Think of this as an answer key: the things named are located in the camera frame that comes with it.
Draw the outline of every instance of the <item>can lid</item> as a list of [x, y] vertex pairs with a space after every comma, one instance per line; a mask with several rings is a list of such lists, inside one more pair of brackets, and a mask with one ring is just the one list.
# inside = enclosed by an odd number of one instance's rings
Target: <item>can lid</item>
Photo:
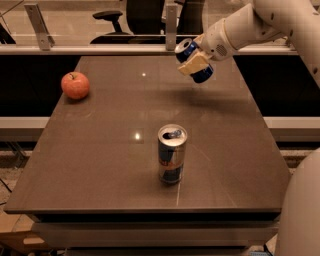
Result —
[[187, 140], [187, 132], [180, 125], [168, 124], [163, 126], [158, 133], [159, 140], [167, 146], [179, 146]]

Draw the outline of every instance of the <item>red apple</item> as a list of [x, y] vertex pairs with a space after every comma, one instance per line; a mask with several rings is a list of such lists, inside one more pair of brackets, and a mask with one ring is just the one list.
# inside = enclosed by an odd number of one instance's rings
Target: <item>red apple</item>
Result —
[[63, 76], [61, 88], [69, 98], [79, 100], [88, 95], [90, 83], [84, 74], [80, 72], [70, 72]]

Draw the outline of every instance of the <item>table surface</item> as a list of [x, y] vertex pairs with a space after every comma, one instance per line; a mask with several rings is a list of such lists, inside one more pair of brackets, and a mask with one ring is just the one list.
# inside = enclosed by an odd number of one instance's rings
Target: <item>table surface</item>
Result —
[[[233, 60], [201, 85], [177, 67], [174, 56], [82, 57], [90, 94], [62, 95], [5, 211], [280, 212], [288, 168]], [[188, 132], [173, 186], [157, 156], [170, 123]]]

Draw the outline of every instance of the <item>aluminum can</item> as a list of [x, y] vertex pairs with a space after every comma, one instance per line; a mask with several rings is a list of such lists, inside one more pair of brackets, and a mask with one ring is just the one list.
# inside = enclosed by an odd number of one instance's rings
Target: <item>aluminum can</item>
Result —
[[186, 130], [177, 124], [163, 126], [158, 132], [160, 180], [175, 184], [182, 178], [187, 143]]

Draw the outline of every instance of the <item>desk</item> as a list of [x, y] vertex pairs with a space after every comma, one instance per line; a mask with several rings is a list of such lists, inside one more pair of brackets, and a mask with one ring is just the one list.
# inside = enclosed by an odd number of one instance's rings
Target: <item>desk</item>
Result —
[[[31, 215], [59, 247], [248, 246], [275, 234], [289, 172], [237, 66], [217, 63], [198, 85], [177, 65], [82, 57], [89, 96], [62, 95], [5, 210]], [[168, 123], [189, 135], [174, 186], [158, 177]]]

